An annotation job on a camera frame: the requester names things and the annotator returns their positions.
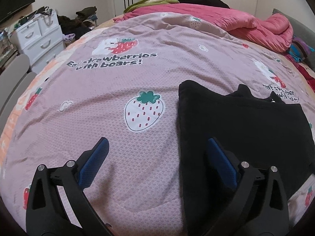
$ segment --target bed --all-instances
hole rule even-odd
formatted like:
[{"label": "bed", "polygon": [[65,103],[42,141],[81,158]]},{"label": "bed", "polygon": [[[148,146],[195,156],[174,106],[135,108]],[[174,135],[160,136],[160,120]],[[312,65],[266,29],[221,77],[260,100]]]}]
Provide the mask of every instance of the bed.
[{"label": "bed", "polygon": [[[270,80],[270,72],[281,80]],[[61,166],[105,136],[110,154],[84,191],[102,220],[121,235],[186,235],[176,118],[178,85],[186,79],[222,95],[239,83],[258,98],[273,90],[286,103],[302,105],[315,138],[315,93],[283,55],[191,15],[157,12],[118,24],[111,19],[51,61],[7,120],[0,138],[0,193],[15,221],[25,229],[27,193],[39,164]],[[138,109],[132,104],[150,91],[155,120],[135,124],[128,119]],[[314,187],[311,175],[289,199],[291,227],[311,205]],[[78,224],[62,189],[60,195]]]}]

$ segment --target pink blanket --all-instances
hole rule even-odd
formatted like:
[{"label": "pink blanket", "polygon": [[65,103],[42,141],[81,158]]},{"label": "pink blanket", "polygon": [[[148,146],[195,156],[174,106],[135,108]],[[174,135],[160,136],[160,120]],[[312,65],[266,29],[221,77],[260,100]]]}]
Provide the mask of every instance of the pink blanket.
[{"label": "pink blanket", "polygon": [[115,22],[154,12],[190,14],[215,24],[233,36],[254,42],[275,52],[285,52],[292,43],[293,28],[289,20],[278,13],[262,21],[251,14],[234,9],[180,3],[138,8],[122,18],[115,19]]}]

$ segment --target colorful pillow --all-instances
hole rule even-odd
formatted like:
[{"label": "colorful pillow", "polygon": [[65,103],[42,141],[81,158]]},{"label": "colorful pillow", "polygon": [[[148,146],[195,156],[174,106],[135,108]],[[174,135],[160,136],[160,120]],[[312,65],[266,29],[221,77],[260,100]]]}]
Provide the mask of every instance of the colorful pillow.
[{"label": "colorful pillow", "polygon": [[314,49],[308,46],[301,38],[293,36],[291,47],[288,53],[294,58],[296,62],[302,62],[309,54],[314,52]]}]

